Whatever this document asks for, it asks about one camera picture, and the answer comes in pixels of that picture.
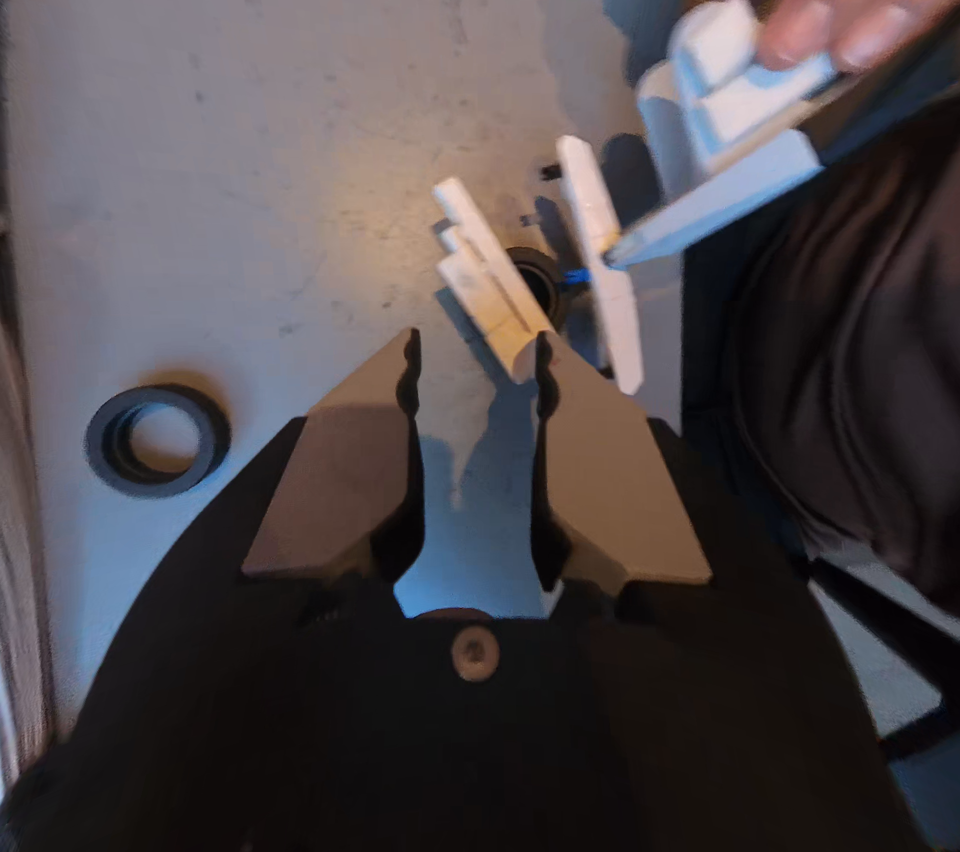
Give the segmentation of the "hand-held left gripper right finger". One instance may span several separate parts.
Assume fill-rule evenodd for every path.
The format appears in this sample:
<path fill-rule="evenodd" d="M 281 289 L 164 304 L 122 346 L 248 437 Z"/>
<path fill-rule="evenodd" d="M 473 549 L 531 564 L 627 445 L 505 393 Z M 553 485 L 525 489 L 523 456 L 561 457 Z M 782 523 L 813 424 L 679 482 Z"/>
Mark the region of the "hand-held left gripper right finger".
<path fill-rule="evenodd" d="M 713 571 L 646 413 L 554 332 L 535 342 L 531 552 L 542 589 L 705 586 Z"/>

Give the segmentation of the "black toy tyre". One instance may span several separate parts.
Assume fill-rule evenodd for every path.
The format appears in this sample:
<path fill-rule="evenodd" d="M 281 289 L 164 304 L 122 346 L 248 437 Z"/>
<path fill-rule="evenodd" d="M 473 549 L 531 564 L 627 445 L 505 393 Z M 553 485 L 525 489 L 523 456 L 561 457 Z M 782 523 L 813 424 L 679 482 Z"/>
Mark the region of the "black toy tyre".
<path fill-rule="evenodd" d="M 138 421 L 153 405 L 186 415 L 197 432 L 197 451 L 178 472 L 154 468 L 134 449 Z M 174 382 L 123 391 L 101 405 L 87 425 L 83 449 L 93 474 L 128 498 L 178 497 L 203 483 L 226 459 L 233 430 L 221 406 L 204 392 Z"/>
<path fill-rule="evenodd" d="M 569 317 L 573 292 L 557 262 L 526 246 L 508 248 L 507 256 L 552 328 L 562 333 Z"/>

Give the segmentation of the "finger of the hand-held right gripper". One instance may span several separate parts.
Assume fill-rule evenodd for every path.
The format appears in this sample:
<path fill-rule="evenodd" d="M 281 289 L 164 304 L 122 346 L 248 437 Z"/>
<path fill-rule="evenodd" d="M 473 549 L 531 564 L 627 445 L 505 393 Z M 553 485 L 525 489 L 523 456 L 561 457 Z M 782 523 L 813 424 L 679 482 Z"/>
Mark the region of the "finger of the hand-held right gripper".
<path fill-rule="evenodd" d="M 678 255 L 823 171 L 810 139 L 798 130 L 783 131 L 636 223 L 604 253 L 604 262 L 610 268 L 625 269 Z"/>

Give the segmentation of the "grey desk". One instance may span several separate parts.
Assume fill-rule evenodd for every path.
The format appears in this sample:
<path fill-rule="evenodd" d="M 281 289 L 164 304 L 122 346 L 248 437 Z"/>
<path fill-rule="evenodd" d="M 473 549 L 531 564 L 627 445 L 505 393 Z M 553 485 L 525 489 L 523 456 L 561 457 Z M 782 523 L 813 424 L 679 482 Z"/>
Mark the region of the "grey desk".
<path fill-rule="evenodd" d="M 649 201 L 628 53 L 643 0 L 6 0 L 8 175 L 57 730 L 175 537 L 289 419 L 419 328 L 426 547 L 405 611 L 538 616 L 531 387 L 435 270 L 460 177 L 509 244 L 559 253 L 538 167 L 603 150 Z M 92 473 L 97 409 L 174 382 L 232 429 L 174 498 Z"/>

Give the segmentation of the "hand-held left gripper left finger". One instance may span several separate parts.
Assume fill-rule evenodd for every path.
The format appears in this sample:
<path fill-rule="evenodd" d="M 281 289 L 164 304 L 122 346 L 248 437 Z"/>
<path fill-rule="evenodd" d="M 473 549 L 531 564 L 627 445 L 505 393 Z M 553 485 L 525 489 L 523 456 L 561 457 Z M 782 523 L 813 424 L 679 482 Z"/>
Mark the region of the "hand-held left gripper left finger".
<path fill-rule="evenodd" d="M 241 566 L 249 579 L 394 584 L 426 538 L 418 330 L 392 338 L 306 414 Z"/>

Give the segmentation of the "thick open instruction booklet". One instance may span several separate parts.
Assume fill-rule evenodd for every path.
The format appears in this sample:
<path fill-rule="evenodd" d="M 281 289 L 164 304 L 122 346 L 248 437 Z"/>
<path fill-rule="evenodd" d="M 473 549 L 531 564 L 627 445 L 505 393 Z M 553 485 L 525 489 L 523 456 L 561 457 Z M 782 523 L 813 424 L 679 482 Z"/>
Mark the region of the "thick open instruction booklet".
<path fill-rule="evenodd" d="M 40 500 L 26 378 L 1 322 L 2 797 L 56 734 Z"/>

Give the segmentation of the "white curved toy beam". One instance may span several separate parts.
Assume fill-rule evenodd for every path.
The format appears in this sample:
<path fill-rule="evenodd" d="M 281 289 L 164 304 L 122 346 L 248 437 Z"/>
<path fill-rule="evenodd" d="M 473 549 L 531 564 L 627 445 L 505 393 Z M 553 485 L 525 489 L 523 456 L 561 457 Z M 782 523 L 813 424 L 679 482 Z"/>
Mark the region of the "white curved toy beam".
<path fill-rule="evenodd" d="M 621 232 L 615 207 L 592 147 L 562 136 L 556 150 L 560 190 L 570 210 L 572 234 L 589 273 L 594 316 L 617 388 L 634 396 L 644 382 L 640 310 L 631 277 L 607 265 L 606 251 Z"/>

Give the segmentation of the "white hinged brick assembly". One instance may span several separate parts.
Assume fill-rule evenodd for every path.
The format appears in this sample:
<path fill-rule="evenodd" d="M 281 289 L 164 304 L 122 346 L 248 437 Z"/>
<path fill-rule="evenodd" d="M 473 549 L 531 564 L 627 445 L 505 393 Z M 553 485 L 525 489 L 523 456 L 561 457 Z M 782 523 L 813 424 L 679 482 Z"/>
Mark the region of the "white hinged brick assembly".
<path fill-rule="evenodd" d="M 522 384 L 534 377 L 539 335 L 554 329 L 465 185 L 448 178 L 433 195 L 447 222 L 438 274 L 503 372 Z"/>

